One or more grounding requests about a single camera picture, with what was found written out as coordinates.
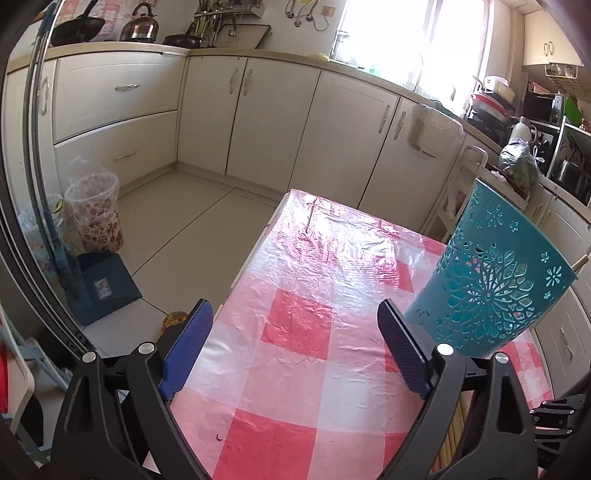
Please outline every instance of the microwave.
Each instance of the microwave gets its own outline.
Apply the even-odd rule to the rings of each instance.
[[[523,116],[559,127],[562,123],[564,95],[527,92],[523,103]]]

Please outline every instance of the floor tile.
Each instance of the floor tile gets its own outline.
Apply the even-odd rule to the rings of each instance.
[[[109,356],[127,355],[142,342],[155,342],[165,318],[165,313],[139,299],[92,323],[84,334]]]
[[[235,195],[240,195],[241,197],[244,197],[247,199],[254,200],[259,203],[264,203],[265,205],[268,205],[269,207],[277,208],[277,206],[279,205],[279,202],[276,200],[273,200],[273,199],[270,199],[267,197],[263,197],[262,195],[257,195],[256,193],[247,192],[246,190],[234,189],[232,191],[232,193]]]
[[[133,275],[149,258],[227,192],[173,170],[119,200],[124,244],[119,254]]]
[[[274,210],[228,194],[134,275],[137,286],[165,312],[189,312],[200,298],[216,311]]]

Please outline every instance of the table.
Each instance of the table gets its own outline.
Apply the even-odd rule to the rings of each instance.
[[[171,410],[214,480],[375,480],[421,408],[378,330],[445,246],[292,190]],[[527,401],[552,398],[529,331],[503,350]]]

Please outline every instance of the metal screw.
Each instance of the metal screw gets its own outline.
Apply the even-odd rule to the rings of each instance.
[[[499,362],[500,364],[506,364],[509,362],[509,357],[507,356],[506,353],[499,352],[498,354],[495,355],[495,360],[497,362]]]
[[[453,355],[453,347],[447,343],[440,343],[437,345],[437,351],[444,356]]]
[[[86,352],[82,355],[82,361],[86,364],[90,364],[96,360],[96,353],[94,352]]]
[[[142,355],[148,355],[149,353],[152,353],[155,349],[155,346],[153,343],[142,343],[139,347],[138,347],[138,351],[142,354]]]

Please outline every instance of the pot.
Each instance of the pot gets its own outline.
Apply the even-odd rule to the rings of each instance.
[[[191,35],[179,33],[176,35],[169,35],[163,41],[164,45],[170,45],[172,47],[188,48],[192,50],[194,48],[201,47],[201,38],[193,37]]]
[[[555,172],[553,181],[571,195],[576,195],[579,180],[583,175],[581,169],[574,163],[563,160]]]

